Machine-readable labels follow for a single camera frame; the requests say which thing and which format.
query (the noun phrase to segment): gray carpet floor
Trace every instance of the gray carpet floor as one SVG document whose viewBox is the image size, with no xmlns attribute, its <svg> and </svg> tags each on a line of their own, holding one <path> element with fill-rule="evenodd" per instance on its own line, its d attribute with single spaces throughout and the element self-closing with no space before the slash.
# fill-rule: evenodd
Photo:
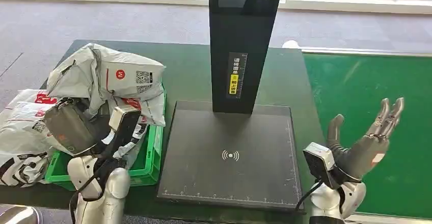
<svg viewBox="0 0 432 224">
<path fill-rule="evenodd" d="M 39 88 L 75 39 L 209 44 L 208 8 L 0 1 L 0 108 L 17 90 Z M 270 46 L 288 40 L 309 47 L 432 52 L 432 16 L 280 10 Z M 42 213 L 45 223 L 70 223 L 66 211 Z"/>
</svg>

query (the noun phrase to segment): black cable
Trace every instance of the black cable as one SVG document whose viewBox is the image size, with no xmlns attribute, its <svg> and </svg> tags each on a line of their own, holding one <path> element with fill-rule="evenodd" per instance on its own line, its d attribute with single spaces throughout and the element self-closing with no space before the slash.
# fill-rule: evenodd
<svg viewBox="0 0 432 224">
<path fill-rule="evenodd" d="M 78 194 L 80 193 L 80 192 L 82 192 L 83 190 L 84 190 L 84 188 L 86 188 L 96 177 L 97 177 L 97 175 L 98 175 L 98 173 L 99 173 L 99 171 L 101 170 L 101 169 L 103 169 L 104 168 L 104 166 L 106 165 L 106 164 L 108 164 L 108 162 L 109 162 L 109 160 L 107 159 L 107 160 L 105 160 L 105 162 L 99 167 L 99 169 L 97 169 L 96 171 L 95 171 L 95 173 L 92 175 L 92 177 L 90 177 L 88 180 L 87 180 L 87 182 L 85 182 L 84 183 L 84 185 L 83 186 L 81 186 L 77 191 L 75 191 L 75 193 L 72 195 L 72 197 L 70 198 L 70 200 L 69 200 L 69 212 L 70 212 L 70 217 L 72 218 L 72 224 L 75 224 L 75 222 L 76 222 L 76 219 L 75 219 L 75 210 L 74 210 L 74 208 L 73 208 L 73 206 L 72 206 L 72 204 L 73 203 L 76 203 L 77 204 L 77 202 L 78 202 Z"/>
<path fill-rule="evenodd" d="M 324 181 L 320 180 L 318 182 L 318 184 L 316 184 L 314 187 L 312 187 L 309 191 L 307 191 L 302 198 L 299 200 L 299 202 L 297 203 L 297 205 L 295 206 L 295 211 L 298 211 L 300 208 L 300 205 L 302 205 L 303 201 L 311 194 L 313 193 L 315 190 L 317 190 L 322 184 L 324 183 Z"/>
</svg>

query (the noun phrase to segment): yellow label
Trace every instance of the yellow label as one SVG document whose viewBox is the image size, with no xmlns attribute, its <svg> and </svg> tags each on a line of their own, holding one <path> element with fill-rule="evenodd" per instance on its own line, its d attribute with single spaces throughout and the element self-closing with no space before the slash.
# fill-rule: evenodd
<svg viewBox="0 0 432 224">
<path fill-rule="evenodd" d="M 229 94 L 237 93 L 238 75 L 232 74 L 230 79 L 230 91 Z"/>
</svg>

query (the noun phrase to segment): robotic finger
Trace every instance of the robotic finger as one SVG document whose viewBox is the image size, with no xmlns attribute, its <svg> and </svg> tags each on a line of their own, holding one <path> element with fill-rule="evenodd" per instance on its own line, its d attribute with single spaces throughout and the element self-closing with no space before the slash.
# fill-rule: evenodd
<svg viewBox="0 0 432 224">
<path fill-rule="evenodd" d="M 329 123 L 329 128 L 327 132 L 327 147 L 333 152 L 333 157 L 339 158 L 339 156 L 345 150 L 340 145 L 340 126 L 342 125 L 345 118 L 343 115 L 338 114 Z"/>
<path fill-rule="evenodd" d="M 390 111 L 389 99 L 381 100 L 381 110 L 375 118 L 374 123 L 370 126 L 366 135 L 378 135 L 385 119 L 387 119 Z"/>
<path fill-rule="evenodd" d="M 403 98 L 398 98 L 396 100 L 396 103 L 393 105 L 392 111 L 382 123 L 382 128 L 378 132 L 378 135 L 383 135 L 384 137 L 389 137 L 391 135 L 394 128 L 399 123 L 400 114 L 402 113 L 404 105 L 405 101 Z"/>
</svg>

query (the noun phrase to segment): label sticker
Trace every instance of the label sticker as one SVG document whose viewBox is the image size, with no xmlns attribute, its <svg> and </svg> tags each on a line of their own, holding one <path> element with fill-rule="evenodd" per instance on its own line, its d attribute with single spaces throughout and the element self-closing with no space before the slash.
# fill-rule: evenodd
<svg viewBox="0 0 432 224">
<path fill-rule="evenodd" d="M 376 164 L 378 164 L 385 156 L 386 154 L 376 154 L 375 157 L 372 160 L 372 165 L 375 166 Z"/>
<path fill-rule="evenodd" d="M 135 76 L 135 82 L 138 84 L 153 83 L 153 72 L 139 71 Z"/>
<path fill-rule="evenodd" d="M 248 54 L 230 52 L 228 59 L 227 97 L 240 99 Z"/>
</svg>

